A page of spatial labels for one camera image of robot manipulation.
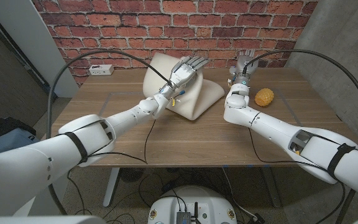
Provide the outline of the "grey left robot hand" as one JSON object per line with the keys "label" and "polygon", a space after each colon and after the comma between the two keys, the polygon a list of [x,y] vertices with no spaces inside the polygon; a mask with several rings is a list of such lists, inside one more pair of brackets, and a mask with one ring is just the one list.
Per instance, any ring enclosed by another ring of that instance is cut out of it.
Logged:
{"label": "grey left robot hand", "polygon": [[185,57],[172,68],[168,82],[159,90],[159,93],[166,99],[171,98],[175,92],[185,86],[196,75],[196,72],[208,62],[209,60],[204,57]]}

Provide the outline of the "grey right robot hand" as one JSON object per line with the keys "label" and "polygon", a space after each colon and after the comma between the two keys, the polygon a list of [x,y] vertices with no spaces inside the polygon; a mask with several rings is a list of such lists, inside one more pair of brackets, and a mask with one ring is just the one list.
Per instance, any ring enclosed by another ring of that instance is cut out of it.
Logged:
{"label": "grey right robot hand", "polygon": [[256,71],[259,66],[259,61],[256,60],[250,65],[246,66],[251,60],[254,59],[255,49],[247,49],[245,52],[239,52],[237,56],[236,65],[233,65],[229,69],[229,73],[232,78],[228,80],[228,85],[243,84],[248,86],[250,77]]}

